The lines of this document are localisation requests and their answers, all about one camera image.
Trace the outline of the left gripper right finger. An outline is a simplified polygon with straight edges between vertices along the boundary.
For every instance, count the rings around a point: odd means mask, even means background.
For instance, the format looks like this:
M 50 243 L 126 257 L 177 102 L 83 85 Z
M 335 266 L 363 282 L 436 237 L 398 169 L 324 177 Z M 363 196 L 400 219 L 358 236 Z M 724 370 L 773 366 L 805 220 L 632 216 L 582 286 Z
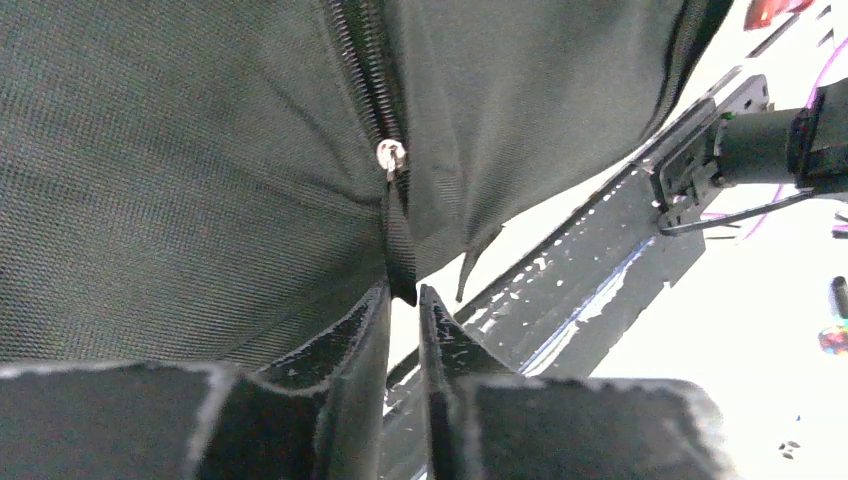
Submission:
M 433 479 L 735 479 L 717 405 L 669 379 L 510 371 L 420 290 Z

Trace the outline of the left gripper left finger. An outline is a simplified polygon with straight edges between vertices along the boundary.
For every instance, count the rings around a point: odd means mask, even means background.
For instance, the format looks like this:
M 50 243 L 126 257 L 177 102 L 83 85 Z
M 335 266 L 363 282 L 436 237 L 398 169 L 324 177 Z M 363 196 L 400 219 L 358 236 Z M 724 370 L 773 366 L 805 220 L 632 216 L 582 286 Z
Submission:
M 374 479 L 388 286 L 267 368 L 220 363 L 1 369 L 5 479 Z

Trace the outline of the black student backpack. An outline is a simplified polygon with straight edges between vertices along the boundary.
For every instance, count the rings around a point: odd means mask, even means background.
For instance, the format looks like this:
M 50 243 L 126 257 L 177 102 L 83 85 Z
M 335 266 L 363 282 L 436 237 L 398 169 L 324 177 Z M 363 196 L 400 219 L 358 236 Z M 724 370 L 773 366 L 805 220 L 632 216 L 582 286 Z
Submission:
M 259 366 L 653 134 L 728 1 L 5 1 L 1 358 Z

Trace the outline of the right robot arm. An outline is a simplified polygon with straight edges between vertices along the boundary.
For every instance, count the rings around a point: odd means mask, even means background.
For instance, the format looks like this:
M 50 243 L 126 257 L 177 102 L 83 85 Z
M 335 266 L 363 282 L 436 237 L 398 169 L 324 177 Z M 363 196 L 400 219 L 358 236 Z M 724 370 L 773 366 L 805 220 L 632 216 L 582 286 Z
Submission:
M 686 135 L 652 173 L 662 215 L 661 234 L 679 236 L 727 225 L 820 198 L 847 197 L 847 82 L 817 87 L 800 109 L 764 108 L 764 76 L 746 80 L 721 105 L 712 99 L 686 116 Z M 687 222 L 688 212 L 720 189 L 744 184 L 793 184 L 782 200 L 710 220 Z

